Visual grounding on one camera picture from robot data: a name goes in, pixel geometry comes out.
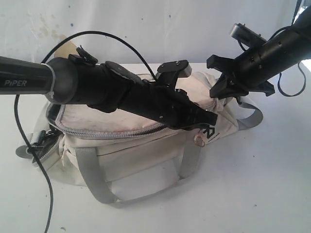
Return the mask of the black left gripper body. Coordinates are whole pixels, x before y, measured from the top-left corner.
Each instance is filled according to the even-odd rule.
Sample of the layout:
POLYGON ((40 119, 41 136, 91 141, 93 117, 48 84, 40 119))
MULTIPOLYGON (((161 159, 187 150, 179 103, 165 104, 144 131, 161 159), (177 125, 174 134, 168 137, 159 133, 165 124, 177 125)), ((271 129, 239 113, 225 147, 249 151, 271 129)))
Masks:
POLYGON ((197 123, 197 105, 187 92, 156 85, 134 85, 121 102, 121 109, 160 122, 171 129, 187 129, 197 123))

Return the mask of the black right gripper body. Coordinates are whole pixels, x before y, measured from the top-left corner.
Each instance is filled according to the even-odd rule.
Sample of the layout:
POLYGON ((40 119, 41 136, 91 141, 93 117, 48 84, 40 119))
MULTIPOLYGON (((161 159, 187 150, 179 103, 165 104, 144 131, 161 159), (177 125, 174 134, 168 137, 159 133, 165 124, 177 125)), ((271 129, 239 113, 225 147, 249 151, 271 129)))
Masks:
POLYGON ((268 80, 301 62, 301 31, 281 29, 262 45, 245 51, 234 59, 237 82, 248 92, 275 93, 268 80))

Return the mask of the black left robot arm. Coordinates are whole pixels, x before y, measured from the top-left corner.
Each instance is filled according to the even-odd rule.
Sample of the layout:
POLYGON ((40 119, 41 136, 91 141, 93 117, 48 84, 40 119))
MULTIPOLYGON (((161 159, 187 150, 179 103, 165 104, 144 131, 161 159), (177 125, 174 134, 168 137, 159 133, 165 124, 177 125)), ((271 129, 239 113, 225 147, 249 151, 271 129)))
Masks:
POLYGON ((166 63, 163 73, 149 81, 117 63, 92 64, 74 54, 46 64, 2 57, 0 92, 41 94, 54 104, 84 104, 104 113, 121 109, 175 130, 204 129, 216 124, 217 115, 175 87, 178 78, 189 76, 189 67, 186 60, 166 63))

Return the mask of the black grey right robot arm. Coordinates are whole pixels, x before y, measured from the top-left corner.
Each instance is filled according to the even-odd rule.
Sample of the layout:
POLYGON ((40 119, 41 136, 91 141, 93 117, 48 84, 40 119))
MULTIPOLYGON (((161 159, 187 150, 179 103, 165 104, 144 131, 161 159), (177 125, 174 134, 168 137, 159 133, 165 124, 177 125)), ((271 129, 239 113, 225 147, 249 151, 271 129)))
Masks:
POLYGON ((212 55, 207 68, 221 72, 210 89, 211 98, 224 99, 246 96, 249 92, 275 93, 269 79, 311 57, 311 9, 308 7, 296 22, 264 40, 247 27, 237 24, 234 38, 249 48, 234 59, 212 55))

